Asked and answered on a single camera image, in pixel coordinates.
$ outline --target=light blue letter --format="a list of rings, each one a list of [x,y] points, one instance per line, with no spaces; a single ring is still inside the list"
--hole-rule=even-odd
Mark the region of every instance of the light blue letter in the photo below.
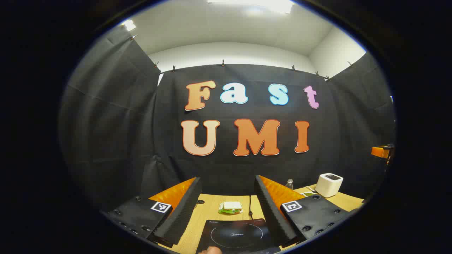
[[[248,101],[245,95],[245,86],[240,83],[229,83],[223,86],[224,92],[220,95],[220,100],[224,103],[243,104]]]
[[[268,86],[268,91],[272,95],[270,101],[273,105],[286,105],[289,102],[288,90],[285,85],[271,84]]]

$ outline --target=glass bottle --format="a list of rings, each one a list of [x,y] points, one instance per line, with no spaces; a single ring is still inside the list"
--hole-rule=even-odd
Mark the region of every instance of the glass bottle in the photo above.
[[[286,187],[293,190],[293,180],[287,180]]]

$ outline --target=white ceiling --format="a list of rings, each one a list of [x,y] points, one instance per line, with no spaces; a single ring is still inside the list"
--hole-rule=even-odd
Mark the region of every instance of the white ceiling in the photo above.
[[[332,29],[325,19],[294,4],[290,14],[252,5],[168,0],[131,17],[131,31],[146,54],[206,42],[244,42],[308,56]]]

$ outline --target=sandwich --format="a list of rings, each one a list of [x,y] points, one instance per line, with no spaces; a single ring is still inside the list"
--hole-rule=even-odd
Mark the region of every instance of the sandwich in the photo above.
[[[238,201],[223,202],[220,204],[218,213],[223,214],[238,214],[243,213],[242,204]]]

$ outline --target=fast umi sign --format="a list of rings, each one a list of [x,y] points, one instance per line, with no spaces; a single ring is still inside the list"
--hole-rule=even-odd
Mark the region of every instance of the fast umi sign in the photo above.
[[[188,89],[188,103],[185,106],[186,111],[200,110],[206,107],[204,102],[201,102],[201,97],[207,101],[210,97],[210,89],[216,87],[215,82],[212,80],[201,83],[189,84],[186,86]],[[224,92],[220,96],[220,100],[223,103],[237,103],[245,104],[248,101],[246,96],[246,87],[241,83],[228,83],[223,86]],[[315,101],[316,91],[311,86],[307,86],[303,89],[308,98],[308,103],[311,108],[318,109],[319,103]],[[268,92],[270,95],[270,102],[275,106],[286,105],[289,101],[288,89],[282,84],[271,84],[268,86]],[[234,124],[238,128],[237,149],[233,151],[235,156],[247,156],[250,151],[247,149],[249,145],[251,152],[254,155],[259,153],[262,145],[264,148],[261,150],[262,155],[277,155],[278,149],[278,127],[280,122],[275,119],[266,120],[260,131],[256,130],[254,124],[250,119],[236,119]],[[204,147],[199,147],[195,143],[195,129],[199,126],[197,121],[186,120],[181,124],[183,129],[182,143],[184,149],[197,156],[205,156],[211,154],[215,150],[217,127],[220,126],[218,120],[204,121],[203,125],[207,129],[207,142]],[[297,128],[297,146],[295,147],[296,153],[304,153],[309,150],[307,144],[307,130],[309,123],[307,121],[295,122],[295,128]]]

